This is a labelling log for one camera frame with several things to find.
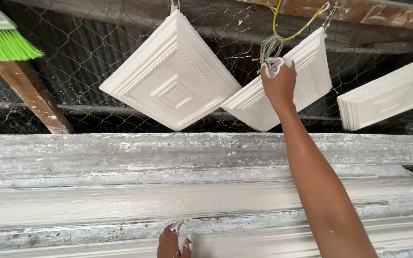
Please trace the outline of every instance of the hanging plaster mold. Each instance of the hanging plaster mold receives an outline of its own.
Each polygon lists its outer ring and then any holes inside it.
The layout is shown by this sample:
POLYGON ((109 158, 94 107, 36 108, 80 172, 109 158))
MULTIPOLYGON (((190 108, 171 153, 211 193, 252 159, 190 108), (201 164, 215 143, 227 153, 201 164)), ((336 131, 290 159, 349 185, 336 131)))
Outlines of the hanging plaster mold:
POLYGON ((342 126, 358 130, 413 108, 413 63, 337 97, 342 126))
POLYGON ((179 10, 100 89, 175 131, 241 89, 179 10))
MULTIPOLYGON (((297 81, 293 101, 297 111, 312 104, 332 88, 324 47, 325 37, 321 27, 283 56, 283 60, 294 60, 297 81)), ((221 107, 258 131, 268 131, 280 123, 265 95, 260 75, 221 107)))

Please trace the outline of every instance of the forearm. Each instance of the forearm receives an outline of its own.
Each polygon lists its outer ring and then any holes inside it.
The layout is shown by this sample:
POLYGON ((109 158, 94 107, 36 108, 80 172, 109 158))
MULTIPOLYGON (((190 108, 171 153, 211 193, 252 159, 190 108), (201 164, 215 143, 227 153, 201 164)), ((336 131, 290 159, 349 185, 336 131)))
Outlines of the forearm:
POLYGON ((314 205, 309 205, 309 209, 323 209, 328 212, 331 210, 330 206, 353 208, 341 181, 299 119, 294 104, 282 105, 277 110, 284 132, 291 175, 301 201, 307 204, 313 202, 314 205))
POLYGON ((374 257, 345 188, 307 133, 294 104, 275 110, 283 127, 291 175, 321 254, 342 257, 350 253, 349 257, 365 257, 366 253, 374 257))

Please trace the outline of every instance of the wooden post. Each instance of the wooden post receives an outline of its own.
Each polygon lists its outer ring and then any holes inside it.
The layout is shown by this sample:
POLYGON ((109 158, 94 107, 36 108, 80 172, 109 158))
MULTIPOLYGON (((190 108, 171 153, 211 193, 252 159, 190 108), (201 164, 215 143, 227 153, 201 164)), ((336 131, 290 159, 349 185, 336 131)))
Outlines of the wooden post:
POLYGON ((26 61, 0 62, 0 75, 51 133, 74 133, 46 86, 26 61))
MULTIPOLYGON (((246 2, 264 5, 267 0, 246 2)), ((279 13, 312 17, 326 2, 338 7, 333 20, 413 29, 413 5, 389 0, 283 0, 279 13)), ((278 0, 270 0, 269 3, 276 7, 278 0)))

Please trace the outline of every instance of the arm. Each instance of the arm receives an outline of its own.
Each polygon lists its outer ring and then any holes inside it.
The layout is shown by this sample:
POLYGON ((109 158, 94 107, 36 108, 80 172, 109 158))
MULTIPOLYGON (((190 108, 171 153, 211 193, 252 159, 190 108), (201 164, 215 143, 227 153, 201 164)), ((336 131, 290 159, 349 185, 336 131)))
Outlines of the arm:
POLYGON ((262 84, 283 127, 291 176, 322 257, 377 257, 344 186, 297 115, 294 63, 274 79, 264 70, 262 84))

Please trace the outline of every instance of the hand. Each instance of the hand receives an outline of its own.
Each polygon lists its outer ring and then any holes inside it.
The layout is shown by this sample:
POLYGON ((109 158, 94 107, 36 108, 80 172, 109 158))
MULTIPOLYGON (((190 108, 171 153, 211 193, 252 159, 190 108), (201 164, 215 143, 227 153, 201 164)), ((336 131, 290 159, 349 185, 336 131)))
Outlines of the hand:
POLYGON ((279 73, 273 79, 267 76, 266 70, 267 67, 264 66, 261 71, 261 80, 262 85, 264 86, 265 94, 270 100, 273 108, 278 109, 281 106, 293 106, 296 80, 294 61, 292 61, 291 68, 289 68, 286 64, 283 64, 280 67, 279 73))
POLYGON ((188 237, 184 240, 183 254, 178 247, 178 234, 176 229, 170 229, 173 223, 168 225, 159 237, 159 247, 157 249, 157 258, 190 258, 192 242, 188 237))

